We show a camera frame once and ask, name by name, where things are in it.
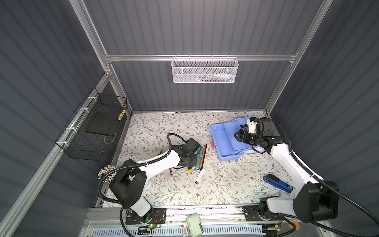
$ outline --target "white mesh basket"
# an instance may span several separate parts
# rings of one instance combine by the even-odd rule
[[[172,80],[175,83],[233,83],[237,58],[172,58]]]

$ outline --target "corrugated metal wall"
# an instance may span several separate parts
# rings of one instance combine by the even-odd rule
[[[320,2],[85,0],[105,50],[116,55],[294,53]],[[233,84],[177,85],[168,63],[113,63],[134,111],[263,109],[285,64],[240,62]],[[246,101],[249,92],[264,96]]]
[[[379,215],[379,1],[334,1],[271,113],[294,150]],[[377,234],[340,199],[334,228]]]
[[[264,109],[288,62],[240,62],[235,83],[172,82],[169,62],[114,62],[134,111]]]
[[[0,219],[103,73],[68,1],[0,1]],[[101,165],[63,157],[14,236],[76,236]]]

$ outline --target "toolbox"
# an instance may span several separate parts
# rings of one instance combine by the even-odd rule
[[[234,134],[241,129],[241,125],[245,125],[250,117],[211,125],[211,133],[220,161],[236,160],[244,153],[247,155],[258,153],[252,149],[251,145],[237,141],[234,137]],[[260,146],[254,146],[254,149],[263,151]]]

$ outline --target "black mounting plate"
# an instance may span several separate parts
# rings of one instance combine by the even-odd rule
[[[159,216],[160,219],[158,217],[158,219],[156,220],[156,218],[153,216],[149,224],[155,224],[156,223],[155,221],[157,221],[158,224],[164,224],[166,222],[166,208],[154,208],[153,214],[156,216]],[[141,217],[137,215],[136,212],[131,212],[131,211],[126,212],[125,224],[143,224],[140,222],[140,220],[141,220]]]
[[[256,205],[248,205],[243,206],[242,210],[244,210],[244,216],[246,218],[246,221],[277,221],[277,220],[283,220],[281,217],[275,215],[275,213],[265,213],[263,217],[259,217],[258,213],[258,204]]]

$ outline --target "floral pattern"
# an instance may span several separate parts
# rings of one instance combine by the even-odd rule
[[[153,206],[204,205],[256,203],[261,197],[282,196],[294,198],[297,190],[290,195],[265,183],[262,177],[273,174],[284,182],[293,181],[283,166],[271,155],[243,155],[238,160],[221,162],[217,150],[210,143],[210,125],[231,122],[236,118],[266,116],[263,111],[240,112],[193,112],[193,113],[136,113],[133,114],[117,167],[126,160],[146,160],[168,149],[167,133],[176,133],[185,139],[193,138],[200,145],[208,144],[204,161],[205,174],[195,184],[198,171],[186,169],[162,171],[152,178],[152,187],[143,195]],[[173,138],[173,144],[180,140]],[[108,189],[106,195],[115,198]],[[103,207],[120,206],[105,202]]]

